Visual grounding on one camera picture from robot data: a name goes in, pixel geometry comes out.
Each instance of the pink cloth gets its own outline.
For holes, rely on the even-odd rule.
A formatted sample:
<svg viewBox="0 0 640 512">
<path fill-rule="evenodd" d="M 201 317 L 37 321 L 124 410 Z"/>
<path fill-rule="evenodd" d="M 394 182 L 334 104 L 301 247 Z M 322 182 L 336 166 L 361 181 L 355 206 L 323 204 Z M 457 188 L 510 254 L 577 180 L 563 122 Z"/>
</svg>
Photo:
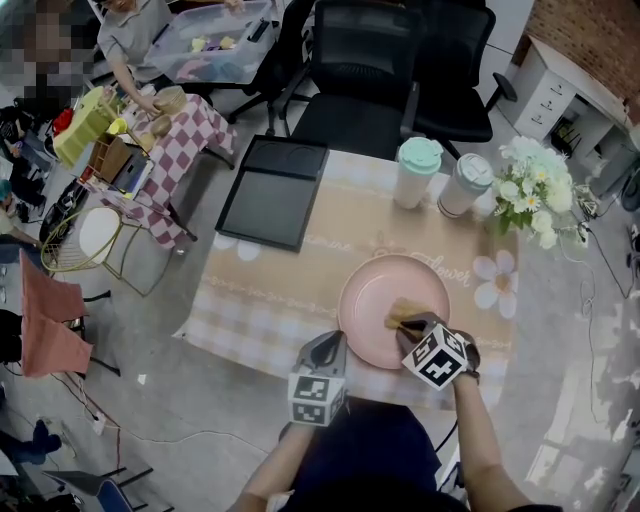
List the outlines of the pink cloth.
<svg viewBox="0 0 640 512">
<path fill-rule="evenodd" d="M 24 251 L 20 251 L 20 268 L 23 375 L 86 373 L 92 347 L 62 324 L 87 314 L 80 286 L 47 277 Z"/>
</svg>

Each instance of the gray floor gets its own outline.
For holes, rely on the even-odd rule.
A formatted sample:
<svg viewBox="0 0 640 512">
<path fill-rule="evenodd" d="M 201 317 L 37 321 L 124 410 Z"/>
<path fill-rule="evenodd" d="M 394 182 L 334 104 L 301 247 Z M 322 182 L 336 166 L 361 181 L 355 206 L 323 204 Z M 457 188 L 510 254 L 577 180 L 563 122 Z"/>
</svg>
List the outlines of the gray floor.
<svg viewBox="0 0 640 512">
<path fill-rule="evenodd" d="M 222 113 L 245 100 L 236 91 L 214 95 Z M 291 109 L 292 125 L 301 111 L 302 107 Z M 254 133 L 264 133 L 265 113 L 264 108 L 256 108 L 236 125 L 242 148 Z M 515 132 L 497 110 L 492 121 L 496 132 L 492 143 L 460 145 L 460 149 L 496 161 L 498 146 Z M 451 164 L 447 159 L 445 166 Z M 122 464 L 131 471 L 155 469 L 128 491 L 134 505 L 144 500 L 152 505 L 149 510 L 163 510 L 169 504 L 176 510 L 225 510 L 265 452 L 273 448 L 286 422 L 284 381 L 171 337 L 188 315 L 215 219 L 234 175 L 218 161 L 202 156 L 183 180 L 174 204 L 188 218 L 199 241 L 185 255 L 172 257 L 165 277 L 149 297 L 140 299 L 103 269 L 64 275 L 69 282 L 81 283 L 85 296 L 108 288 L 113 291 L 111 300 L 90 305 L 89 337 L 97 342 L 98 356 L 116 363 L 123 375 L 118 379 L 92 366 L 85 383 L 88 396 L 123 428 L 145 439 L 179 440 L 202 430 L 237 436 L 199 435 L 179 444 L 162 444 L 123 432 Z M 69 179 L 58 169 L 48 185 L 49 197 L 57 197 Z M 592 224 L 625 288 L 631 284 L 624 264 L 625 230 L 630 222 L 630 215 L 614 206 Z M 37 225 L 28 228 L 37 232 Z M 516 343 L 504 393 L 492 417 L 507 470 L 532 499 L 561 504 L 566 510 L 602 510 L 631 442 L 627 425 L 639 397 L 640 315 L 636 300 L 622 299 L 593 240 L 588 250 L 572 249 L 570 256 L 584 259 L 595 273 L 594 414 L 589 322 L 582 315 L 581 299 L 581 286 L 585 297 L 592 293 L 591 272 L 565 260 L 559 249 L 545 252 L 523 237 Z M 160 272 L 166 257 L 143 235 L 133 244 L 125 273 L 144 287 Z M 6 285 L 7 306 L 19 311 L 17 265 L 11 267 Z M 27 438 L 27 420 L 60 418 L 78 453 L 76 459 L 63 452 L 53 454 L 61 469 L 100 473 L 115 468 L 116 431 L 96 435 L 82 406 L 62 384 L 51 377 L 32 380 L 1 372 L 11 407 L 0 418 L 4 428 Z M 453 413 L 416 413 L 434 443 L 439 443 L 454 420 Z M 454 449 L 455 440 L 441 452 L 443 464 Z M 55 466 L 48 461 L 44 468 Z M 40 469 L 25 465 L 44 491 L 52 490 Z M 98 508 L 88 503 L 86 510 Z"/>
</svg>

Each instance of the hand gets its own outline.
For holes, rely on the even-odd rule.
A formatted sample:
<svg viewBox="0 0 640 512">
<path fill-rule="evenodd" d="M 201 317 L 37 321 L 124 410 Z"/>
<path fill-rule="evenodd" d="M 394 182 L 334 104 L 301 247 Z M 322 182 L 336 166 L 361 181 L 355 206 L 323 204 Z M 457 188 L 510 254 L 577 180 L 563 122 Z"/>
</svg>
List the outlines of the hand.
<svg viewBox="0 0 640 512">
<path fill-rule="evenodd" d="M 244 11 L 244 0 L 224 0 L 224 5 L 226 5 L 230 11 Z"/>
<path fill-rule="evenodd" d="M 155 98 L 153 96 L 140 96 L 136 99 L 136 103 L 140 105 L 140 108 L 144 110 L 147 114 L 153 117 L 157 117 L 161 114 L 158 107 L 154 105 Z"/>
</svg>

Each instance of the tablecloth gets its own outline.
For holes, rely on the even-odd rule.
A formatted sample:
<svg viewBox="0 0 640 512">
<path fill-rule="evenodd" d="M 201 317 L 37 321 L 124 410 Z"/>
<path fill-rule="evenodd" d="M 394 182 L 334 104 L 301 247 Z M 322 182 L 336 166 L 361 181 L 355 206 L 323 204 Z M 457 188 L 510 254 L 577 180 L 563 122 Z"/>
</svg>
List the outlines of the tablecloth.
<svg viewBox="0 0 640 512">
<path fill-rule="evenodd" d="M 180 179 L 205 146 L 215 143 L 232 155 L 236 138 L 236 131 L 224 117 L 195 94 L 187 95 L 187 104 L 182 111 L 171 116 L 171 121 L 169 133 L 156 141 L 149 153 L 155 165 L 135 198 L 127 199 L 97 179 L 90 179 L 85 184 L 90 192 L 100 195 L 104 205 L 114 206 L 148 228 L 166 249 L 174 247 L 185 236 L 184 230 L 171 219 L 167 209 Z M 149 129 L 150 122 L 141 121 L 133 131 L 139 137 Z"/>
<path fill-rule="evenodd" d="M 299 349 L 338 328 L 344 283 L 366 260 L 406 254 L 430 265 L 451 301 L 449 325 L 475 337 L 481 390 L 498 402 L 513 339 L 518 284 L 517 236 L 495 235 L 485 216 L 491 192 L 459 219 L 443 216 L 437 197 L 448 177 L 432 179 L 422 208 L 392 198 L 397 164 L 332 151 L 299 254 L 217 234 L 188 320 L 176 333 L 231 361 L 287 377 Z M 349 351 L 353 396 L 453 409 L 451 387 L 436 392 L 408 370 L 375 368 Z"/>
</svg>

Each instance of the flower pattern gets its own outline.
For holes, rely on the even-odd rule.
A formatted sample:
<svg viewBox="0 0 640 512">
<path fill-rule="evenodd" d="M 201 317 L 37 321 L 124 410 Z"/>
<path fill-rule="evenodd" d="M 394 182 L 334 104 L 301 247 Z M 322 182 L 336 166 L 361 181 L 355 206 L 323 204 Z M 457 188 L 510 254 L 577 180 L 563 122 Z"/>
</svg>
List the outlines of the flower pattern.
<svg viewBox="0 0 640 512">
<path fill-rule="evenodd" d="M 213 246 L 221 251 L 230 249 L 236 246 L 238 251 L 238 257 L 242 261 L 253 261 L 260 254 L 260 245 L 253 242 L 246 242 L 244 240 L 238 240 L 218 233 L 213 239 Z"/>
<path fill-rule="evenodd" d="M 509 251 L 498 251 L 495 262 L 487 256 L 478 256 L 473 262 L 473 271 L 486 283 L 475 291 L 476 306 L 489 309 L 497 302 L 500 314 L 506 319 L 513 318 L 518 292 L 518 272 L 514 269 L 515 260 Z"/>
</svg>

